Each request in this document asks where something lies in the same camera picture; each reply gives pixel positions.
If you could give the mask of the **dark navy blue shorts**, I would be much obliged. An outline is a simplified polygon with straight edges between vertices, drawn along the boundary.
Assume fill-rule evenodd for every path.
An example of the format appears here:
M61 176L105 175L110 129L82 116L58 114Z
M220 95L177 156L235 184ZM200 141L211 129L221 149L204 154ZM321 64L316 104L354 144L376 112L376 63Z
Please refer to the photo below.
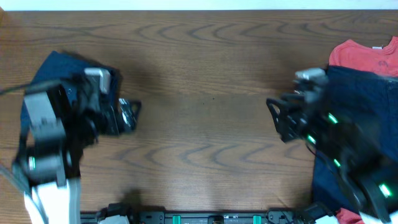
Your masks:
M78 55L59 53L56 51L45 59L41 67L35 74L31 84L39 83L44 80L59 78L71 78L74 75L84 75L85 68L99 67L106 69L111 74L109 94L106 96L112 106L114 106L119 85L119 70L88 59L79 58Z

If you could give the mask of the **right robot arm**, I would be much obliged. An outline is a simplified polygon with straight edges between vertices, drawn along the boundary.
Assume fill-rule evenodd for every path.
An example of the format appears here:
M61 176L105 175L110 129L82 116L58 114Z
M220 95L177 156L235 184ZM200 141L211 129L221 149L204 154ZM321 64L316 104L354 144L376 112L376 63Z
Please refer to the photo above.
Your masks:
M266 105L283 142L296 139L320 152L352 206L381 223L397 211L397 163L379 144L379 121L368 111L326 103L269 98Z

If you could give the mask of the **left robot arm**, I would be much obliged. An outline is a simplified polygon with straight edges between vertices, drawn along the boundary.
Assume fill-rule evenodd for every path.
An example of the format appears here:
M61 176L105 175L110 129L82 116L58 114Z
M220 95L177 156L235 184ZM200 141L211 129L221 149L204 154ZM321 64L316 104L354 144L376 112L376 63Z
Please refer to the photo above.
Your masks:
M80 160L100 135L135 130L140 101L119 99L114 109L88 80L50 80L24 95L29 126L21 131L13 174L32 223L98 223L80 210Z

